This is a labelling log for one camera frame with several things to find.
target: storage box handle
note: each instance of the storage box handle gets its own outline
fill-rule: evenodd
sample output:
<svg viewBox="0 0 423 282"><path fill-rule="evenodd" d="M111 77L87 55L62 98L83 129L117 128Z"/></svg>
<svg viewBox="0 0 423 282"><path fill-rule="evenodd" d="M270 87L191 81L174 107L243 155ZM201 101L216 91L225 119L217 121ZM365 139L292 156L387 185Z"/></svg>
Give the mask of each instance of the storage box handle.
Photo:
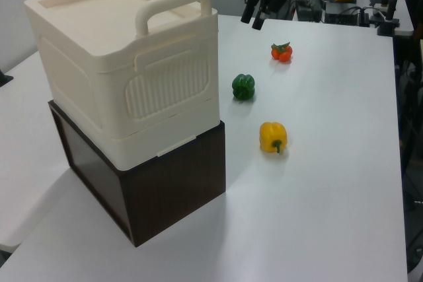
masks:
<svg viewBox="0 0 423 282"><path fill-rule="evenodd" d="M201 15L208 16L212 14L212 3L210 0L148 0L137 12L135 17L135 27L137 37L147 36L148 20L158 14L183 5L199 1L201 5Z"/></svg>

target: green bell pepper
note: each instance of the green bell pepper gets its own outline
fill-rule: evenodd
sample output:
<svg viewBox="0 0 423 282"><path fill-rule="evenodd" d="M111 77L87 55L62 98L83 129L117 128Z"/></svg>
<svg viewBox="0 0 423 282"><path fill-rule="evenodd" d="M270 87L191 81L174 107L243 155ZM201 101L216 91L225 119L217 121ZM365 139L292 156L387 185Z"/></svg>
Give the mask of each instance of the green bell pepper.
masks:
<svg viewBox="0 0 423 282"><path fill-rule="evenodd" d="M251 75L239 74L232 82L233 96L240 100L248 100L254 96L255 81Z"/></svg>

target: brown box side panel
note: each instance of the brown box side panel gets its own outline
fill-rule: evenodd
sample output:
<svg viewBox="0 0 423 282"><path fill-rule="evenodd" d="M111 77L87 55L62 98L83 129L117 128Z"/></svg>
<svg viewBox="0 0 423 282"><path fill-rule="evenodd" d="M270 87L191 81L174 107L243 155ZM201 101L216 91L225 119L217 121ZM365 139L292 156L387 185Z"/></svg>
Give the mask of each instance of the brown box side panel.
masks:
<svg viewBox="0 0 423 282"><path fill-rule="evenodd" d="M225 192L225 125L122 178L134 244L139 246Z"/></svg>
<svg viewBox="0 0 423 282"><path fill-rule="evenodd" d="M98 153L100 150L56 103L50 101L48 104L52 110L70 167L125 235L131 239L130 222L124 196L116 171L108 165L111 162L106 162L105 157L103 159L100 157Z"/></svg>

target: cherry tomato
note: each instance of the cherry tomato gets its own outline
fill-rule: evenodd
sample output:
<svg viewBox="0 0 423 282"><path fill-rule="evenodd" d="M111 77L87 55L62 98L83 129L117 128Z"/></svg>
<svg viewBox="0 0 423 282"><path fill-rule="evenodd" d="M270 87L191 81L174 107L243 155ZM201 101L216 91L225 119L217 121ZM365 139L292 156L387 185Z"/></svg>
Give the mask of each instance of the cherry tomato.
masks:
<svg viewBox="0 0 423 282"><path fill-rule="evenodd" d="M272 56L274 59L279 59L280 52L278 49L272 49Z"/></svg>
<svg viewBox="0 0 423 282"><path fill-rule="evenodd" d="M284 47L285 51L288 51L292 55L292 48L291 46Z"/></svg>
<svg viewBox="0 0 423 282"><path fill-rule="evenodd" d="M291 54L289 52L282 52L279 55L279 61L288 62L291 59Z"/></svg>

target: pepper stem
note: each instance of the pepper stem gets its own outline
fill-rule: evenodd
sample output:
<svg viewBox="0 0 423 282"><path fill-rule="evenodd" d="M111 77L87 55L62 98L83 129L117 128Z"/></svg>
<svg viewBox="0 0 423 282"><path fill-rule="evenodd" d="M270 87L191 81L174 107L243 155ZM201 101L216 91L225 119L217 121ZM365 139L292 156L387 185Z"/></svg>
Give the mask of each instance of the pepper stem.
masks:
<svg viewBox="0 0 423 282"><path fill-rule="evenodd" d="M277 148L277 151L276 151L277 153L280 153L281 144L282 144L282 141L280 141L280 140L275 140L275 141L272 142L272 147Z"/></svg>

